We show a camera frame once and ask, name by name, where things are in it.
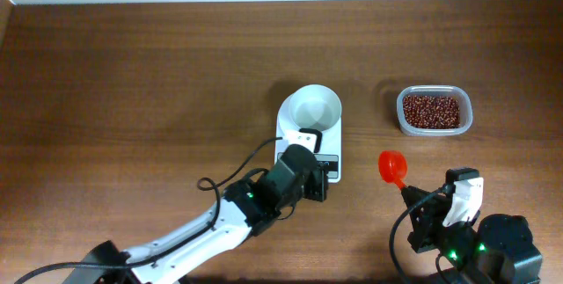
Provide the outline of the orange measuring scoop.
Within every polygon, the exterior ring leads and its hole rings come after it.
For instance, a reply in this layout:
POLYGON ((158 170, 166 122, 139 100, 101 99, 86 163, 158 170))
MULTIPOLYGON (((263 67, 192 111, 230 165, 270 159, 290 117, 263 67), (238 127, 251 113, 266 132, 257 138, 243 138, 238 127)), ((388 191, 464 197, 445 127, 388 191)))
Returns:
POLYGON ((382 180, 394 184, 399 190, 406 187, 404 178, 408 171, 406 159, 396 150, 384 150, 378 158, 378 170, 382 180))

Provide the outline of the white round bowl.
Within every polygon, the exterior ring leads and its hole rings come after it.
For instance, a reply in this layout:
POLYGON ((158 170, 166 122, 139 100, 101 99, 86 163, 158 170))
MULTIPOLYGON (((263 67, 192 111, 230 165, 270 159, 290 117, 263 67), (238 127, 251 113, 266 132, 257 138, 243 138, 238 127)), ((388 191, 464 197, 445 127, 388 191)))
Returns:
POLYGON ((324 132, 333 128, 341 115, 339 96, 324 85, 306 85, 289 97, 289 117, 299 128, 324 132))

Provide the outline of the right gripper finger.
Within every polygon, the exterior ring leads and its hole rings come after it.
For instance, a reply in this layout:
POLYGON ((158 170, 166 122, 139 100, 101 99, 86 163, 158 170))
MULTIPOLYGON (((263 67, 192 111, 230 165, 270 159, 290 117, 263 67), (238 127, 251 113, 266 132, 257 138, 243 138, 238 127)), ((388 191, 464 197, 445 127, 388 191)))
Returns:
POLYGON ((422 191, 422 199, 419 200, 418 202, 420 202, 420 201, 426 199, 427 197, 433 198, 436 194, 441 193, 442 190, 443 190, 442 187, 438 187, 438 188, 435 189, 434 191, 426 191, 426 190, 421 189, 421 191, 422 191))
POLYGON ((401 189, 401 196, 406 204, 406 208, 410 208, 422 199, 422 191, 418 187, 406 186, 401 189))

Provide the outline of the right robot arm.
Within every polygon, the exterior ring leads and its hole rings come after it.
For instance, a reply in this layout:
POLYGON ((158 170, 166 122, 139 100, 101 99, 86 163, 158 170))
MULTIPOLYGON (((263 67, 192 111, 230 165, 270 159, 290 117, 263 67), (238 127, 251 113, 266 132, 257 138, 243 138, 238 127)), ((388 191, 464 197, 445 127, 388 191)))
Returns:
POLYGON ((489 215, 477 229, 465 218, 446 227, 443 223, 454 200, 463 200, 452 184, 436 193, 414 186, 401 189, 407 206, 399 218, 409 217, 413 230, 408 243, 417 253, 438 251, 453 265, 453 272, 438 272, 446 283, 539 283, 543 255, 533 243, 528 221, 521 215, 489 215))

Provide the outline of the white digital kitchen scale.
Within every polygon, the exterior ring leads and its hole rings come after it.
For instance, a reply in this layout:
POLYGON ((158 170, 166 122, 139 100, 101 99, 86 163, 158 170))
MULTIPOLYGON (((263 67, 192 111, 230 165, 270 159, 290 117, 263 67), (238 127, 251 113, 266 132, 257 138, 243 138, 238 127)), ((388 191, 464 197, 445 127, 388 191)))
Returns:
MULTIPOLYGON (((289 117, 289 97, 282 103, 277 115, 276 135, 283 137, 286 130, 299 130, 289 117)), ((342 118, 337 124, 322 133, 319 153, 314 153, 318 163, 327 165, 328 182, 336 184, 341 180, 342 118)))

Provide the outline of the red beans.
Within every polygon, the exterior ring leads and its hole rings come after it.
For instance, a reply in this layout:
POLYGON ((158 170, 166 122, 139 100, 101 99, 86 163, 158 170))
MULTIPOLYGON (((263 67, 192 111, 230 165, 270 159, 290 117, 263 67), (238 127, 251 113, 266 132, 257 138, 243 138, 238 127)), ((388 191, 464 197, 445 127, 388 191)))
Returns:
POLYGON ((409 95, 403 98, 406 122, 422 129, 452 129, 460 126, 460 106, 453 97, 409 95))

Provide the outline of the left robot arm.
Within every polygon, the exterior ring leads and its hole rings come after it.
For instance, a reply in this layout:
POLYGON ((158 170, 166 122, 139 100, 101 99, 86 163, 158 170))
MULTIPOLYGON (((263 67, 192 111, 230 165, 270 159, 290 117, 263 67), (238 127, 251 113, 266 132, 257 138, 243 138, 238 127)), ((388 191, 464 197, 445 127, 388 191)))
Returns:
POLYGON ((106 241, 74 266, 68 283, 178 283, 213 257, 239 247, 283 220, 298 201, 323 202, 330 166, 307 148, 288 146, 271 169, 255 168, 223 191, 193 221, 147 244, 118 251, 106 241))

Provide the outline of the clear plastic container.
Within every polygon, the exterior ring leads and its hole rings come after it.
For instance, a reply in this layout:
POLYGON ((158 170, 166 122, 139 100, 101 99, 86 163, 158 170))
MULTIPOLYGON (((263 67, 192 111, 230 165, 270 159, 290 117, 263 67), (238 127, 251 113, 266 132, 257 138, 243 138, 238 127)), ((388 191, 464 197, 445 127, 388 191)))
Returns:
POLYGON ((410 136, 452 136, 465 133, 473 123, 467 93, 451 85, 416 85, 397 97, 399 127, 410 136))

